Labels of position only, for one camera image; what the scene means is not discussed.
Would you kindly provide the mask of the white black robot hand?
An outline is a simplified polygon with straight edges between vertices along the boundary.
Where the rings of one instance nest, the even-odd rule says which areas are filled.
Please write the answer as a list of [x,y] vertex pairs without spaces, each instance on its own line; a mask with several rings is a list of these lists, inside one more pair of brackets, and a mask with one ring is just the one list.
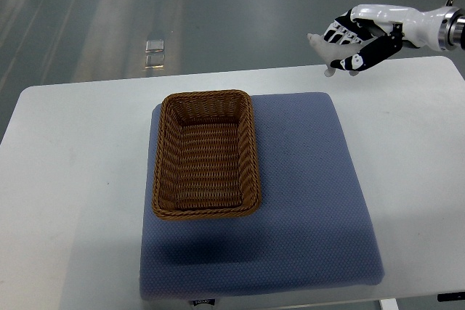
[[450,7],[421,12],[411,7],[360,4],[335,18],[323,34],[330,44],[360,44],[359,51],[342,58],[331,58],[331,76],[335,70],[355,75],[398,53],[404,46],[414,49],[428,46],[435,51],[448,48]]

